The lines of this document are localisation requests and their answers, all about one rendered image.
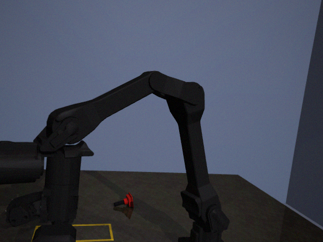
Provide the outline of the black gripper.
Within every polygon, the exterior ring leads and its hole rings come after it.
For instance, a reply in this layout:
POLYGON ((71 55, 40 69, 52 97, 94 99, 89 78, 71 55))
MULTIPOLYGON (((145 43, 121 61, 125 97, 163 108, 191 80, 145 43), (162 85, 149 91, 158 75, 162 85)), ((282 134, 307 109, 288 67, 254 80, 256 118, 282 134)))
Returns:
POLYGON ((76 228, 72 225, 78 209, 79 181, 71 185, 55 185, 45 180, 48 221, 35 230, 32 242, 76 242, 76 228))

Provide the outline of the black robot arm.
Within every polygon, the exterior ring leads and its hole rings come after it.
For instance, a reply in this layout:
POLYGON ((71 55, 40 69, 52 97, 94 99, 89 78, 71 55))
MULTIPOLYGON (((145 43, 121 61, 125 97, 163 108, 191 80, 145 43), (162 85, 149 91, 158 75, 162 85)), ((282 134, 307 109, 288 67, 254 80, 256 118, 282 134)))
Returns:
MULTIPOLYGON (((82 139, 107 117, 151 93, 167 101, 178 123, 188 180, 186 189, 181 191, 182 207, 194 220, 189 242, 221 242, 222 232, 228 229, 230 221, 208 178, 200 125, 204 112, 203 87, 159 71, 144 72, 93 100, 54 110, 33 142, 0 141, 0 185, 40 179, 45 157, 48 183, 77 183, 81 156, 94 155, 82 139)), ((47 209, 43 191, 14 198, 6 209, 6 223, 17 227, 38 218, 39 223, 47 223, 47 209)))

